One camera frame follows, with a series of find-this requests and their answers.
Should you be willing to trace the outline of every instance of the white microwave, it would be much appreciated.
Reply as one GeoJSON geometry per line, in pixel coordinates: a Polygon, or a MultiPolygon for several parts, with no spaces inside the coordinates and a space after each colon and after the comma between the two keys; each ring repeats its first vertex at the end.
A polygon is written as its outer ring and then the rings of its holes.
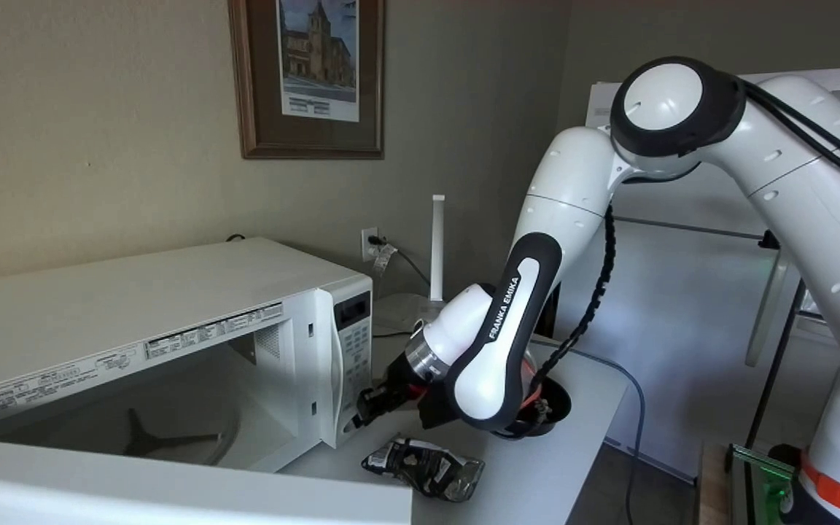
{"type": "Polygon", "coordinates": [[[408,524],[281,475],[355,432],[370,295],[272,241],[0,277],[0,524],[408,524]]]}

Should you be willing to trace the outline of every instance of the microwave door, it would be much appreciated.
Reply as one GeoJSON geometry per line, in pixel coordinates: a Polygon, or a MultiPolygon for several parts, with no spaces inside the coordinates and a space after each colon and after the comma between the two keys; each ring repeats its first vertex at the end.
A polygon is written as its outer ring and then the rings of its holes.
{"type": "Polygon", "coordinates": [[[411,524],[411,493],[0,443],[0,524],[411,524]]]}

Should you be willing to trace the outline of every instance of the framed picture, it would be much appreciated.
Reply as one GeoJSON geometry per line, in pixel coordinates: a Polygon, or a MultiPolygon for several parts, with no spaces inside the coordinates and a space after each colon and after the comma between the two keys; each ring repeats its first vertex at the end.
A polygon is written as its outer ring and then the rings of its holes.
{"type": "Polygon", "coordinates": [[[230,0],[241,159],[383,159],[383,0],[230,0]]]}

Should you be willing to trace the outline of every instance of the microwave control panel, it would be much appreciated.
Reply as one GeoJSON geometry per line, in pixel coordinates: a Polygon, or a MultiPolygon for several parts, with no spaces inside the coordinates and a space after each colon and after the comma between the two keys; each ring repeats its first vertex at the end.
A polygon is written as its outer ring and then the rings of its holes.
{"type": "Polygon", "coordinates": [[[370,386],[370,292],[335,303],[335,330],[345,376],[338,432],[349,436],[360,395],[370,386]]]}

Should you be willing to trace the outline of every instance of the power cord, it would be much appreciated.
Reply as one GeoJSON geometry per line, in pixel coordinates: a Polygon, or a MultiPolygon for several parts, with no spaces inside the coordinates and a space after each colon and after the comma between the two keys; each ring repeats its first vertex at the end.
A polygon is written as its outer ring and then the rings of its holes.
{"type": "Polygon", "coordinates": [[[626,474],[626,487],[625,487],[625,512],[626,512],[626,524],[634,525],[634,483],[635,483],[635,468],[640,468],[640,452],[641,452],[641,437],[645,437],[645,424],[648,424],[648,397],[645,389],[640,386],[635,376],[631,376],[626,369],[621,369],[618,362],[574,350],[584,360],[602,362],[613,370],[618,370],[621,376],[626,376],[626,382],[635,391],[635,404],[640,404],[640,417],[635,417],[635,432],[634,432],[634,452],[631,452],[631,474],[626,474]]]}
{"type": "Polygon", "coordinates": [[[602,308],[602,297],[608,292],[608,284],[613,277],[613,268],[616,268],[616,210],[608,209],[603,213],[603,264],[602,264],[602,271],[599,271],[599,281],[594,281],[594,289],[591,289],[591,297],[590,297],[590,308],[584,314],[584,318],[574,325],[574,330],[570,334],[570,340],[542,362],[542,369],[535,375],[532,379],[532,391],[539,389],[539,382],[555,370],[555,365],[561,360],[570,357],[570,350],[574,350],[574,346],[590,334],[590,325],[594,322],[594,314],[602,308]]]}
{"type": "Polygon", "coordinates": [[[390,245],[395,249],[395,258],[406,260],[411,267],[411,271],[422,281],[422,287],[430,287],[430,277],[427,271],[398,245],[390,242],[387,238],[368,238],[370,245],[390,245]]]}

